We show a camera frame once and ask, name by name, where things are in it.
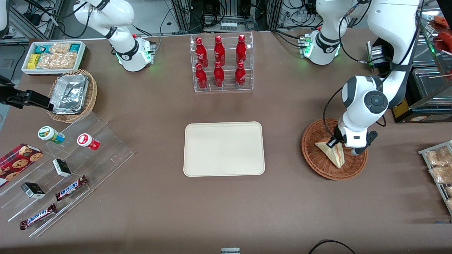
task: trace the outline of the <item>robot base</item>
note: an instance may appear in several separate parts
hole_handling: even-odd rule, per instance
[[[154,64],[155,44],[143,38],[135,38],[138,41],[138,51],[128,61],[121,59],[118,54],[119,63],[128,71],[139,71],[149,64]]]
[[[304,37],[298,39],[300,47],[301,58],[307,58],[317,65],[327,65],[339,54],[340,46],[338,46],[336,53],[325,53],[315,42],[315,37],[319,31],[305,34]]]

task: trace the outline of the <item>small black box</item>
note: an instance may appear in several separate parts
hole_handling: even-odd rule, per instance
[[[45,196],[45,193],[37,183],[23,183],[20,187],[29,198],[42,198]]]
[[[72,175],[71,170],[69,169],[69,166],[64,160],[61,159],[54,159],[53,160],[53,167],[56,170],[56,173],[63,177],[70,177]]]

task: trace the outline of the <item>aluminum foil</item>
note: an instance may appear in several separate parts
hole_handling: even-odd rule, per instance
[[[83,74],[58,78],[50,103],[55,114],[80,114],[83,112],[89,78]]]

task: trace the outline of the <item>red cap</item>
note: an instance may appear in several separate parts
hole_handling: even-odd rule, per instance
[[[201,37],[196,37],[195,42],[196,42],[196,45],[201,45],[202,44]]]

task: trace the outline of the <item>beige tray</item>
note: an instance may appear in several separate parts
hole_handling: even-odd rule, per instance
[[[192,123],[185,128],[186,176],[259,175],[264,171],[260,123]]]

